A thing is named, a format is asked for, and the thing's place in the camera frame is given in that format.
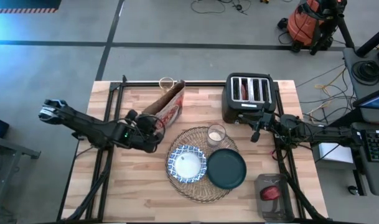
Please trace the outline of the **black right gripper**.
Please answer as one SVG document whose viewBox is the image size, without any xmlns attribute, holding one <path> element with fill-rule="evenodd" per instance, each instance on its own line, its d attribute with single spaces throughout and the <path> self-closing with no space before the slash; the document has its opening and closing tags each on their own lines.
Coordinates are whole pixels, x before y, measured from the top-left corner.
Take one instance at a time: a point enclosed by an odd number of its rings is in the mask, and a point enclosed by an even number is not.
<svg viewBox="0 0 379 224">
<path fill-rule="evenodd" d="M 238 117 L 252 127 L 254 131 L 251 142 L 257 142 L 260 138 L 260 129 L 266 129 L 274 123 L 274 112 L 269 111 L 270 103 L 265 103 L 262 109 L 256 113 L 242 113 Z"/>
</svg>

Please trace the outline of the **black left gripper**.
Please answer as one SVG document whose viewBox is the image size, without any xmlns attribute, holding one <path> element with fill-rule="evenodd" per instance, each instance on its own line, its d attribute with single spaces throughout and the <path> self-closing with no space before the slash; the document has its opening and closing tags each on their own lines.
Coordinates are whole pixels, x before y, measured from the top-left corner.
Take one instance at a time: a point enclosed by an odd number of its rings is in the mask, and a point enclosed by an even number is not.
<svg viewBox="0 0 379 224">
<path fill-rule="evenodd" d="M 127 124 L 132 124 L 133 128 L 141 137 L 141 140 L 135 140 L 132 146 L 146 153 L 154 153 L 157 146 L 165 136 L 164 122 L 153 114 L 138 114 L 135 110 L 129 110 L 125 116 Z"/>
</svg>

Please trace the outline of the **clear cup with white filling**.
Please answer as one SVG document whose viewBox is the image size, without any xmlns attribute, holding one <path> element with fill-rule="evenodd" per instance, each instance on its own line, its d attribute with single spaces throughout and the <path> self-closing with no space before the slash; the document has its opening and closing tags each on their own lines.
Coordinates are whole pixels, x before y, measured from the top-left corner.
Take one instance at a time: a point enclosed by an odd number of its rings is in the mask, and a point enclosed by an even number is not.
<svg viewBox="0 0 379 224">
<path fill-rule="evenodd" d="M 207 144 L 210 147 L 217 147 L 221 145 L 226 135 L 226 129 L 221 124 L 213 124 L 207 129 Z"/>
</svg>

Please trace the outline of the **orange cereal box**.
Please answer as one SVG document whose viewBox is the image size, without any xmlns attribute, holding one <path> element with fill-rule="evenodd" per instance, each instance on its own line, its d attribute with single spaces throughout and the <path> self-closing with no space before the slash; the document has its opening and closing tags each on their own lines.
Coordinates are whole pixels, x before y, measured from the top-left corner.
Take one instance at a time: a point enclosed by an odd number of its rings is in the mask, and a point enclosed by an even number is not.
<svg viewBox="0 0 379 224">
<path fill-rule="evenodd" d="M 149 105 L 143 113 L 156 115 L 164 122 L 165 128 L 168 128 L 182 112 L 184 93 L 185 81 L 174 81 L 174 86 L 167 93 L 162 92 L 162 96 Z"/>
</svg>

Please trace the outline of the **dark green plate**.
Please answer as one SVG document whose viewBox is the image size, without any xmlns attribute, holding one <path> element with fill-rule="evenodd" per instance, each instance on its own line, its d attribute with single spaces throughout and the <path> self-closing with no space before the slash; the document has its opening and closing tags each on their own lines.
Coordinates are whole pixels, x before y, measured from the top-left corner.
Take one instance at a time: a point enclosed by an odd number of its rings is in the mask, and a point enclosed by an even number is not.
<svg viewBox="0 0 379 224">
<path fill-rule="evenodd" d="M 239 152 L 218 149 L 207 159 L 207 176 L 218 188 L 232 190 L 240 186 L 246 177 L 247 167 Z"/>
</svg>

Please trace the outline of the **blue floral paper bowl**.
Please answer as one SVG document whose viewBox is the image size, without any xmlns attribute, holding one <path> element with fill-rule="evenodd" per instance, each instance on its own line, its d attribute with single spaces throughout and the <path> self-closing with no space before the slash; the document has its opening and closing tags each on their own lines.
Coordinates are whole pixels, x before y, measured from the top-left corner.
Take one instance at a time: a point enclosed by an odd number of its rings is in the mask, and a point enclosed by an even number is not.
<svg viewBox="0 0 379 224">
<path fill-rule="evenodd" d="M 167 173 L 180 183 L 198 182 L 206 172 L 207 158 L 199 147 L 181 145 L 167 156 Z"/>
</svg>

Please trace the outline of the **round woven placemat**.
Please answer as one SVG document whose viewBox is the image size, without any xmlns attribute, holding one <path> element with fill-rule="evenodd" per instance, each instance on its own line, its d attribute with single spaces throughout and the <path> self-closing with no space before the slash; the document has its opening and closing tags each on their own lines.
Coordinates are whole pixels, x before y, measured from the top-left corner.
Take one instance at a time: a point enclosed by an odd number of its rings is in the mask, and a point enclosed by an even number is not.
<svg viewBox="0 0 379 224">
<path fill-rule="evenodd" d="M 181 152 L 198 152 L 200 154 L 201 169 L 206 167 L 206 159 L 219 149 L 230 149 L 238 152 L 234 140 L 227 136 L 217 146 L 209 146 L 207 142 L 208 127 L 199 126 L 190 128 L 180 133 L 167 150 L 166 156 L 166 174 L 173 188 L 183 197 L 198 203 L 212 203 L 228 195 L 230 189 L 221 189 L 214 185 L 207 176 L 205 171 L 202 176 L 194 181 L 183 182 L 178 174 L 175 173 L 174 163 L 176 157 Z"/>
</svg>

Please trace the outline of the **black four-slot toaster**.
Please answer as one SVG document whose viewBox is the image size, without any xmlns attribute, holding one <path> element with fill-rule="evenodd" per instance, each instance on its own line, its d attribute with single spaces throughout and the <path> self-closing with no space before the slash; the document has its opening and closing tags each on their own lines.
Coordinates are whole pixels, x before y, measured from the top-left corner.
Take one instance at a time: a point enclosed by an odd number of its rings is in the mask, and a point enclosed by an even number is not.
<svg viewBox="0 0 379 224">
<path fill-rule="evenodd" d="M 248 100 L 241 98 L 241 84 L 247 84 Z M 276 88 L 273 79 L 262 73 L 231 73 L 222 91 L 222 118 L 226 123 L 240 123 L 239 114 L 256 113 L 265 103 L 269 111 L 276 109 Z"/>
</svg>

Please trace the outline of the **clear glass with yellow filling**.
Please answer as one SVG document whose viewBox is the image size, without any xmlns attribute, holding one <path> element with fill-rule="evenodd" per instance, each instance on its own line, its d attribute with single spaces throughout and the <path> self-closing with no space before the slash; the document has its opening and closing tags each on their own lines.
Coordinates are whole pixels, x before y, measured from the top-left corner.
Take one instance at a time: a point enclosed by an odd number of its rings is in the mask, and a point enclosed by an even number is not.
<svg viewBox="0 0 379 224">
<path fill-rule="evenodd" d="M 163 93 L 167 93 L 174 86 L 174 80 L 171 77 L 163 77 L 159 80 L 159 87 Z"/>
</svg>

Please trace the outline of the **clear plastic container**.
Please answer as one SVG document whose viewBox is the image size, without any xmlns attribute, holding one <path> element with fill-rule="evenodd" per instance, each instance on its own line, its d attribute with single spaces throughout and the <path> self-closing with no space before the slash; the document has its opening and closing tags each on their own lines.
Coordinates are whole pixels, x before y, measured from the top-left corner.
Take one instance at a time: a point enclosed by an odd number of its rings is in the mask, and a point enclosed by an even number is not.
<svg viewBox="0 0 379 224">
<path fill-rule="evenodd" d="M 270 185 L 279 187 L 277 200 L 262 201 L 260 191 Z M 267 222 L 291 222 L 294 220 L 286 176 L 283 174 L 260 174 L 255 180 L 255 197 L 259 215 Z"/>
</svg>

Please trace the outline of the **white paper sheet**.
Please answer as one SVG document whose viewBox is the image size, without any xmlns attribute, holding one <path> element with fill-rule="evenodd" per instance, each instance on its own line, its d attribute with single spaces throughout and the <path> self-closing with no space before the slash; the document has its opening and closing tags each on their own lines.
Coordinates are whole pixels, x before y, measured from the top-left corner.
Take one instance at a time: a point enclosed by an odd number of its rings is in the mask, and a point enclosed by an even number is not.
<svg viewBox="0 0 379 224">
<path fill-rule="evenodd" d="M 323 142 L 319 144 L 319 155 L 322 160 L 353 164 L 351 148 L 337 143 Z"/>
</svg>

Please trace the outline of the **orange shop vacuum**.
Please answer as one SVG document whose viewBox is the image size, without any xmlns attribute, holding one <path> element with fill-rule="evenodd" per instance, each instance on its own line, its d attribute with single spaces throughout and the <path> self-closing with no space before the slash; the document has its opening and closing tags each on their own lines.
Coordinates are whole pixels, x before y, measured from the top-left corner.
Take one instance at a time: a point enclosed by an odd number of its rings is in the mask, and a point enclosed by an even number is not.
<svg viewBox="0 0 379 224">
<path fill-rule="evenodd" d="M 344 14 L 347 0 L 300 0 L 288 18 L 282 18 L 277 27 L 292 38 L 290 50 L 299 52 L 307 47 L 310 54 L 327 50 L 339 30 L 337 15 Z"/>
</svg>

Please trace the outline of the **black rig pole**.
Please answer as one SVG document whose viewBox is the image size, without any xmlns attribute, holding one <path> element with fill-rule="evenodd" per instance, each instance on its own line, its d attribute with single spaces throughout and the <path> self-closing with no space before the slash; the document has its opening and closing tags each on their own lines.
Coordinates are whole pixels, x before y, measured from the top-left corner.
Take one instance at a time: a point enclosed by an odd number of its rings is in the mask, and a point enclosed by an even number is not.
<svg viewBox="0 0 379 224">
<path fill-rule="evenodd" d="M 379 44 L 379 32 L 366 41 L 360 48 L 355 51 L 358 57 L 366 56 L 371 50 L 373 50 Z"/>
<path fill-rule="evenodd" d="M 347 48 L 354 48 L 355 46 L 354 46 L 353 40 L 350 36 L 350 32 L 347 28 L 347 25 L 345 23 L 343 14 L 337 15 L 337 25 L 338 25 L 338 28 L 339 28 L 341 34 L 342 34 L 342 37 L 344 38 L 345 46 Z"/>
</svg>

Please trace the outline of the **grey side desk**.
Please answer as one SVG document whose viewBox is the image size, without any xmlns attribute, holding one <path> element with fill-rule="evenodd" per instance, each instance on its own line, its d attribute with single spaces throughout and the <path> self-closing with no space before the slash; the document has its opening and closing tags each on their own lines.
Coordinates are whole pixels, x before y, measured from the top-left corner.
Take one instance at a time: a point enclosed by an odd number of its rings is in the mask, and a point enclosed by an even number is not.
<svg viewBox="0 0 379 224">
<path fill-rule="evenodd" d="M 355 77 L 353 76 L 353 73 L 355 71 L 354 66 L 357 62 L 369 60 L 377 61 L 377 53 L 370 52 L 365 57 L 358 57 L 355 54 L 354 49 L 346 48 L 343 50 L 343 55 L 356 98 L 360 100 L 378 91 L 379 82 L 373 86 L 363 85 L 356 81 Z M 355 111 L 350 115 L 352 116 L 350 119 L 351 127 L 355 128 L 357 131 L 361 132 L 366 130 L 379 130 L 378 109 L 356 108 Z M 360 155 L 362 159 L 363 171 L 366 175 L 369 189 L 372 194 L 379 195 L 379 162 L 370 162 L 368 160 L 366 150 L 364 149 L 360 151 Z"/>
</svg>

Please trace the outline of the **dark mat with hazard stripe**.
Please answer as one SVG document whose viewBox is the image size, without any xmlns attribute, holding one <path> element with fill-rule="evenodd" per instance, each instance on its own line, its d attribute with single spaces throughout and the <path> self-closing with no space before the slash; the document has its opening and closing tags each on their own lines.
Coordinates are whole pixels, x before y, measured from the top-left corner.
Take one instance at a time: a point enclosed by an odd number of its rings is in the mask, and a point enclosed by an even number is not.
<svg viewBox="0 0 379 224">
<path fill-rule="evenodd" d="M 0 0 L 0 14 L 54 13 L 62 0 Z"/>
</svg>

